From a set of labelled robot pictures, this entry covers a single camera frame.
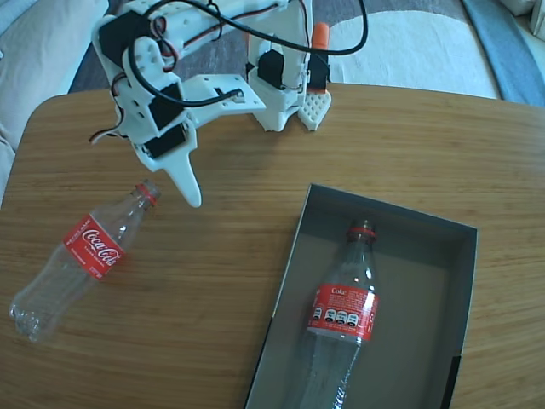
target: cardboard box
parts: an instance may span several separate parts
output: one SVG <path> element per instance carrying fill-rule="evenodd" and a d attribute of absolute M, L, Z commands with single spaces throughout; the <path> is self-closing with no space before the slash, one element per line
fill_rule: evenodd
<path fill-rule="evenodd" d="M 477 230 L 339 190 L 309 188 L 246 409 L 282 409 L 313 297 L 353 218 L 376 224 L 373 335 L 343 409 L 445 409 L 468 322 Z"/>

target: wood grain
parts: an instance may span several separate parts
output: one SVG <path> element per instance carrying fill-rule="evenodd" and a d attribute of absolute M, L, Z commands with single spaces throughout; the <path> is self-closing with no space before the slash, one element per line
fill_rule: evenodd
<path fill-rule="evenodd" d="M 251 116 L 199 130 L 204 204 L 126 142 L 105 91 L 37 109 L 0 212 L 0 311 L 62 235 L 151 177 L 163 190 L 129 256 L 32 345 L 0 314 L 1 408 L 240 408 L 310 182 L 480 229 L 454 408 L 545 407 L 545 112 L 460 95 L 332 85 L 318 132 Z"/>

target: robotic arm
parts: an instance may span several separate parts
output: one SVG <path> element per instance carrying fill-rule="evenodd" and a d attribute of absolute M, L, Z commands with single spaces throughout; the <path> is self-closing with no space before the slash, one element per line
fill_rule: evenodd
<path fill-rule="evenodd" d="M 364 12 L 357 49 L 366 39 L 365 17 Z M 248 83 L 232 74 L 197 75 L 182 82 L 172 72 L 179 59 L 233 28 L 250 33 Z M 268 34 L 279 32 L 281 38 Z M 187 202 L 199 207 L 201 193 L 189 154 L 197 148 L 200 126 L 222 115 L 253 113 L 265 130 L 281 131 L 297 112 L 310 130 L 318 128 L 331 103 L 325 90 L 327 54 L 335 51 L 311 56 L 312 33 L 312 0 L 127 3 L 120 16 L 105 16 L 93 35 L 118 125 L 97 132 L 91 141 L 104 135 L 128 138 L 149 170 L 164 169 Z M 309 83 L 318 93 L 307 92 Z"/>

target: red label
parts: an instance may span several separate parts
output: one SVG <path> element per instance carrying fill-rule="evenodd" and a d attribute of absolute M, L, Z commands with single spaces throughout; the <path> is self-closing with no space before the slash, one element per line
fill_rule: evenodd
<path fill-rule="evenodd" d="M 103 279 L 124 255 L 91 215 L 84 217 L 62 241 L 77 262 L 96 279 Z"/>
<path fill-rule="evenodd" d="M 341 332 L 371 338 L 378 297 L 367 290 L 350 285 L 323 284 L 314 298 L 309 328 Z"/>

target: coca-cola bottle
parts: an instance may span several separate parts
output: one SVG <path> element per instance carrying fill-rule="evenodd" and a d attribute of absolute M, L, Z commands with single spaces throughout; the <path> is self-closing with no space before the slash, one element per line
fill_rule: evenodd
<path fill-rule="evenodd" d="M 42 272 L 9 308 L 17 330 L 31 341 L 51 335 L 70 304 L 104 279 L 132 244 L 145 211 L 160 196 L 144 181 L 117 202 L 86 215 L 51 254 Z"/>
<path fill-rule="evenodd" d="M 304 386 L 297 409 L 341 409 L 360 349 L 370 340 L 379 298 L 371 246 L 375 229 L 367 219 L 354 221 L 340 259 L 316 291 L 303 347 Z"/>

